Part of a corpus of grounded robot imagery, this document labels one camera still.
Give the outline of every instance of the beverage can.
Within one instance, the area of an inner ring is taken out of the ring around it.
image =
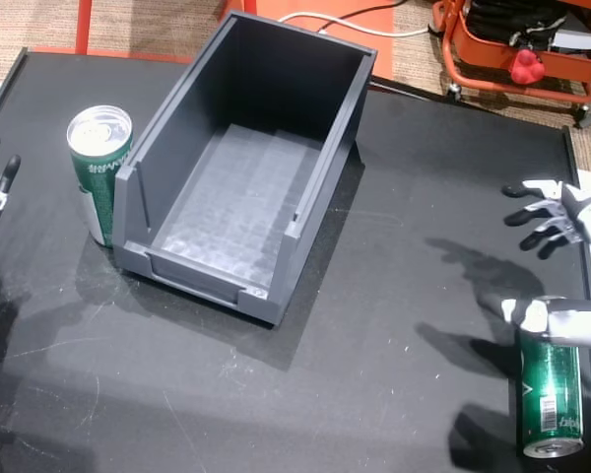
[[[72,119],[67,138],[90,233],[111,246],[114,181],[131,148],[131,118],[117,106],[92,106]]]

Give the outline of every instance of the orange cart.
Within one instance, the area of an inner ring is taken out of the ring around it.
[[[565,3],[586,7],[591,10],[591,0],[568,0]],[[465,0],[440,0],[433,5],[432,30],[443,33],[442,56],[446,71],[452,79],[447,95],[453,100],[461,99],[462,87],[480,91],[520,94],[523,96],[567,101],[579,105],[577,118],[583,118],[591,102],[591,51],[585,56],[568,55],[549,51],[534,51],[545,66],[545,77],[554,77],[567,81],[580,82],[583,94],[555,92],[529,86],[503,84],[492,81],[473,79],[464,76],[455,66],[452,45],[458,57],[474,66],[509,70],[519,49],[499,42],[479,39],[466,28],[463,7]]]

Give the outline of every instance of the table surface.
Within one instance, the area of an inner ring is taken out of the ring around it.
[[[584,296],[577,248],[538,261],[501,222],[521,205],[505,181],[569,176],[559,131],[370,93],[271,330],[119,272],[80,217],[70,118],[118,104],[138,134],[181,70],[31,54],[0,110],[0,166],[23,156],[0,228],[0,471],[548,471],[514,454],[513,333],[476,293]],[[584,406],[561,473],[591,471],[588,383]]]

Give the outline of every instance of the red object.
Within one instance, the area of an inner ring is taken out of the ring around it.
[[[510,66],[510,78],[515,84],[527,86],[545,77],[545,66],[529,49],[521,49]]]

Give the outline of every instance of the storage bin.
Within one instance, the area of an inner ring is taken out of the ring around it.
[[[376,52],[230,13],[116,175],[120,267],[278,324]]]

